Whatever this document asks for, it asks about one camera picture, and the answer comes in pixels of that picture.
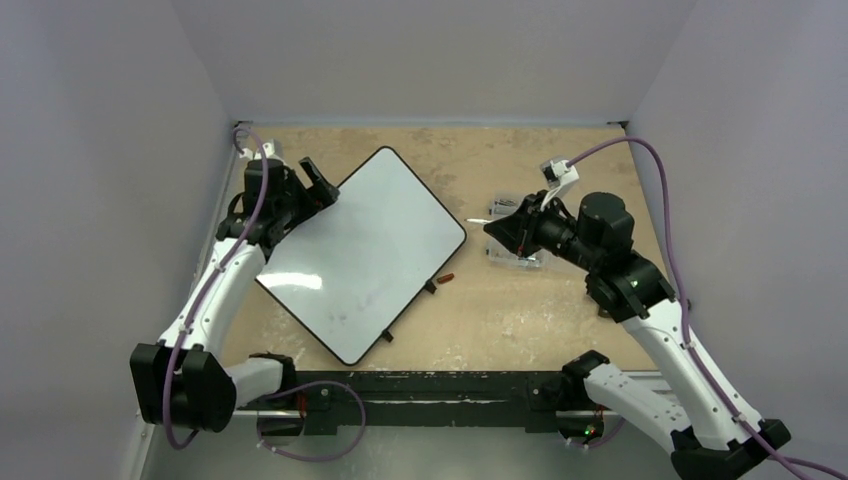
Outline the red marker cap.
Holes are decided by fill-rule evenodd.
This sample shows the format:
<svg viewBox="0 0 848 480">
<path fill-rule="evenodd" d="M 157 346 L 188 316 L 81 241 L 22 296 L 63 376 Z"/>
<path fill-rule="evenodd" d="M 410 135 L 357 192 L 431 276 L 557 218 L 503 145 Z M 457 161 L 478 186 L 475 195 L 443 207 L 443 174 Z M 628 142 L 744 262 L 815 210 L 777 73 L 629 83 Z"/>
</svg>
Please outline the red marker cap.
<svg viewBox="0 0 848 480">
<path fill-rule="evenodd" d="M 437 282 L 438 284 L 444 284 L 444 283 L 447 283 L 447 282 L 452 281 L 454 278 L 455 278 L 455 274 L 454 274 L 454 273 L 448 273 L 448 274 L 444 274 L 444 275 L 442 275 L 442 276 L 439 276 L 439 277 L 436 279 L 436 282 Z"/>
</svg>

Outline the white whiteboard black frame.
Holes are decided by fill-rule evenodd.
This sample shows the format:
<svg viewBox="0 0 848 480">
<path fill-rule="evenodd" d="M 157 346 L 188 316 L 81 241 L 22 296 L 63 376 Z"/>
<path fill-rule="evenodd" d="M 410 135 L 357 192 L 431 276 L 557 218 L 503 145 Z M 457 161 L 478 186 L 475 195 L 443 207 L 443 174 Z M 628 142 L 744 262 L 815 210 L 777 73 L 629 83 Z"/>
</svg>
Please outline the white whiteboard black frame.
<svg viewBox="0 0 848 480">
<path fill-rule="evenodd" d="M 338 361 L 373 348 L 467 239 L 392 147 L 378 148 L 336 202 L 295 227 L 257 277 Z"/>
</svg>

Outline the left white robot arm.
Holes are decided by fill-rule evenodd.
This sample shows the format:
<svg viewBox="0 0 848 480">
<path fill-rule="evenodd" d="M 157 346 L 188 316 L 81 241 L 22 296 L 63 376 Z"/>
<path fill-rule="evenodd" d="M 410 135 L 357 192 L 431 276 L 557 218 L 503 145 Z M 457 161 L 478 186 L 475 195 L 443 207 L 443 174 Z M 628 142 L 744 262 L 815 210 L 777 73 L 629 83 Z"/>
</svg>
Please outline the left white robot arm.
<svg viewBox="0 0 848 480">
<path fill-rule="evenodd" d="M 250 285 L 275 247 L 338 199 L 338 188 L 310 158 L 299 165 L 309 185 L 278 158 L 248 161 L 244 189 L 232 198 L 216 229 L 198 285 L 160 338 L 133 350 L 130 370 L 146 423 L 220 432 L 237 408 L 252 401 L 262 398 L 284 409 L 297 399 L 290 357 L 252 354 L 233 367 L 223 367 L 218 357 Z"/>
</svg>

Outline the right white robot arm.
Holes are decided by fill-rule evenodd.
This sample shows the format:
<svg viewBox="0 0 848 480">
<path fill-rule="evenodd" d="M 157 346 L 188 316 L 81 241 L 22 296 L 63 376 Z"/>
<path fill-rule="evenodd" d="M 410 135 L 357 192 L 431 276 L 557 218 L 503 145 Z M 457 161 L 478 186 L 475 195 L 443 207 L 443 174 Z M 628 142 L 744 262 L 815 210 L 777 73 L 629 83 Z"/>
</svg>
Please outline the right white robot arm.
<svg viewBox="0 0 848 480">
<path fill-rule="evenodd" d="M 763 418 L 718 371 L 708 355 L 701 372 L 684 340 L 682 302 L 661 270 L 633 247 L 634 219 L 618 196 L 594 192 L 575 215 L 562 201 L 526 196 L 510 215 L 483 230 L 510 253 L 540 250 L 586 271 L 589 297 L 646 351 L 674 401 L 638 384 L 590 350 L 565 364 L 560 399 L 617 412 L 669 454 L 682 479 L 739 479 L 791 438 L 777 419 Z"/>
</svg>

